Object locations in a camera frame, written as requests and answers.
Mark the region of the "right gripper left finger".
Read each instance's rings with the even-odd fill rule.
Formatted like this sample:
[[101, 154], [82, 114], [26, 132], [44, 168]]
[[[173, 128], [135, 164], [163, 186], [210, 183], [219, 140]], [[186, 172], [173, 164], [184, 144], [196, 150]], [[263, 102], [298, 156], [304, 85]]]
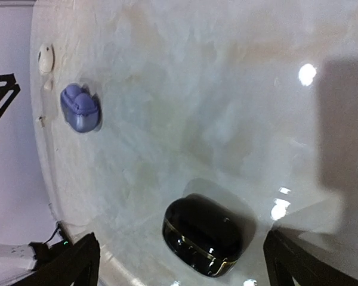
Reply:
[[13, 285], [97, 285], [100, 246], [94, 233], [86, 234], [75, 244], [31, 242], [35, 269]]

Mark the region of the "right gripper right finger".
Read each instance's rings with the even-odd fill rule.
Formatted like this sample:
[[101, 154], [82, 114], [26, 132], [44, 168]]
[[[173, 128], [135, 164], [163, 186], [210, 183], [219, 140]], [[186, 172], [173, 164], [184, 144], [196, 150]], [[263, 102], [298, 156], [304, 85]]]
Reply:
[[270, 285], [358, 285], [358, 280], [320, 261], [272, 229], [263, 245]]

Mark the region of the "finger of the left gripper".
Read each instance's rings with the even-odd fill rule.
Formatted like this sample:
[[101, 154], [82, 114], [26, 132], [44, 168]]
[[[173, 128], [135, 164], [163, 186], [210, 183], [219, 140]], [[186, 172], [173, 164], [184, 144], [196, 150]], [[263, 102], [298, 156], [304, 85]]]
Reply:
[[1, 82], [4, 82], [4, 85], [0, 86], [0, 118], [20, 93], [20, 86], [16, 81], [14, 73], [0, 75]]

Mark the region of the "white earbud case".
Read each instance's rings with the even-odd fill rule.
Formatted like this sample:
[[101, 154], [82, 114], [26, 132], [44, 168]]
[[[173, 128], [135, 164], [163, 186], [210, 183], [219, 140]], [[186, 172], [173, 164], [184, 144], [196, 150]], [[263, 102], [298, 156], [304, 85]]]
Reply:
[[38, 67], [40, 74], [51, 73], [54, 68], [55, 55], [52, 45], [43, 43], [38, 52]]

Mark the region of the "purple earbud charging case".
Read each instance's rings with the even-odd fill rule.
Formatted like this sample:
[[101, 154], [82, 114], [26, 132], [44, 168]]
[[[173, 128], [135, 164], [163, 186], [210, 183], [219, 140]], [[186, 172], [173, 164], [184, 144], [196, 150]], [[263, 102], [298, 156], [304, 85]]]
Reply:
[[78, 133], [88, 133], [100, 124], [99, 101], [76, 83], [61, 91], [60, 106], [64, 120]]

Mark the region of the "black earbud case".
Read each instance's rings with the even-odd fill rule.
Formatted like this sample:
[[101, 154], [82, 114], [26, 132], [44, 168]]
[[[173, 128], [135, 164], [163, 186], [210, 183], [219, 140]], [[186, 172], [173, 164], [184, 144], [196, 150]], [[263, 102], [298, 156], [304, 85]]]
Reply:
[[179, 198], [167, 207], [162, 236], [179, 259], [210, 278], [225, 275], [243, 253], [243, 231], [234, 214], [200, 194]]

